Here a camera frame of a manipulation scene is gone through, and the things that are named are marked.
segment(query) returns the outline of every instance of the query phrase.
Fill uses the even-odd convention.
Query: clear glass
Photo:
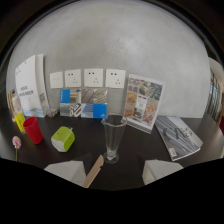
[[[117,149],[127,124],[127,118],[120,114],[110,113],[105,115],[101,122],[104,125],[107,146],[107,151],[103,155],[104,161],[113,164],[119,160]]]

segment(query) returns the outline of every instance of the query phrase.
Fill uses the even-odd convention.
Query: brochure
[[[165,83],[129,75],[124,116],[128,124],[151,133],[163,98]]]
[[[203,142],[179,117],[158,116],[155,125],[175,161],[200,150]]]

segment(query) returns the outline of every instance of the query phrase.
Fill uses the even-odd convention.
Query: dark table
[[[16,123],[12,122],[9,110],[1,112],[0,116],[0,154],[8,160],[16,159],[15,148],[12,145],[13,136],[22,140],[18,161],[44,169],[49,164],[70,161],[89,152],[92,153],[92,164],[99,155],[106,151],[104,126],[101,119],[61,117],[37,118],[43,141],[34,145],[27,135],[22,135]],[[183,167],[219,159],[224,146],[224,137],[208,115],[202,119],[182,118],[183,121],[203,141],[200,151],[176,162]],[[61,126],[73,127],[75,142],[68,152],[58,152],[51,144],[51,136]],[[118,148],[119,161],[116,164],[104,163],[101,171],[90,185],[92,189],[123,190],[144,186],[143,170],[139,166],[138,153],[145,154],[158,160],[171,161],[167,148],[154,126],[152,133],[147,134],[131,126],[126,126]]]

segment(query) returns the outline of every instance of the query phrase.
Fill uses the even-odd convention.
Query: window
[[[211,115],[211,117],[216,120],[217,112],[219,108],[219,99],[220,99],[220,87],[219,83],[211,70],[211,84],[210,84],[210,92],[208,97],[208,103],[206,107],[206,112]]]

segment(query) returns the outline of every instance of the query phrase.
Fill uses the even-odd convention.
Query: wooden stick
[[[16,162],[18,162],[18,157],[17,157],[17,146],[16,146]]]
[[[90,184],[93,182],[97,174],[100,172],[103,163],[104,163],[103,156],[100,155],[86,177],[85,183],[83,184],[84,188],[88,188],[90,186]]]

